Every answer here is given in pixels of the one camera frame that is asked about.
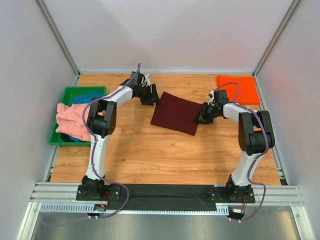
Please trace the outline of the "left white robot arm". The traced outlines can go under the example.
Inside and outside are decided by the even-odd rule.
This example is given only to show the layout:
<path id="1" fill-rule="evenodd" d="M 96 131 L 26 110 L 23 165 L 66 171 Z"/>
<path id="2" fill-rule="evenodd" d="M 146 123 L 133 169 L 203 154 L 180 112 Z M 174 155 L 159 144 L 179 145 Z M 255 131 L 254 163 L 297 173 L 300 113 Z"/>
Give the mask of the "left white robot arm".
<path id="1" fill-rule="evenodd" d="M 82 120 L 91 134 L 90 160 L 78 186 L 76 200 L 107 200 L 105 158 L 108 141 L 116 129 L 118 107 L 133 98 L 140 99 L 141 104 L 147 106 L 161 103 L 156 84 L 151 83 L 149 74 L 133 71 L 130 78 L 122 82 L 115 91 L 93 100 L 84 108 Z"/>

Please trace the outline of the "maroon t shirt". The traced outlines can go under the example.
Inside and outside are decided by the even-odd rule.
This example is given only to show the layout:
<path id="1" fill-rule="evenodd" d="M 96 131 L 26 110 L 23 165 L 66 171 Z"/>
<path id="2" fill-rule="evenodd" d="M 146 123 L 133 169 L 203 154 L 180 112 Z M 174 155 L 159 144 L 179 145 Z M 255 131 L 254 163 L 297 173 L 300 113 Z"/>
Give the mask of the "maroon t shirt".
<path id="1" fill-rule="evenodd" d="M 202 105 L 167 92 L 162 94 L 160 100 L 161 104 L 156 105 L 150 124 L 194 136 L 198 127 L 194 119 Z"/>

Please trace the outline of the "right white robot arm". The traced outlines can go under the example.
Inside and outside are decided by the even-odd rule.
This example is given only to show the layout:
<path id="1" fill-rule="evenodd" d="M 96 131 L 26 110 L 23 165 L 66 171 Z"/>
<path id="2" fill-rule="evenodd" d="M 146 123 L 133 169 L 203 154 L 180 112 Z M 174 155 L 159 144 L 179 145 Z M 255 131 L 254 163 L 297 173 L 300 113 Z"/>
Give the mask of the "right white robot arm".
<path id="1" fill-rule="evenodd" d="M 225 186 L 210 186 L 207 193 L 213 203 L 254 203 L 253 174 L 264 155 L 274 147 L 275 136 L 270 113 L 252 110 L 231 102 L 226 90 L 212 91 L 210 101 L 204 102 L 194 119 L 208 125 L 215 118 L 234 120 L 238 124 L 238 144 L 241 150 L 237 166 Z"/>

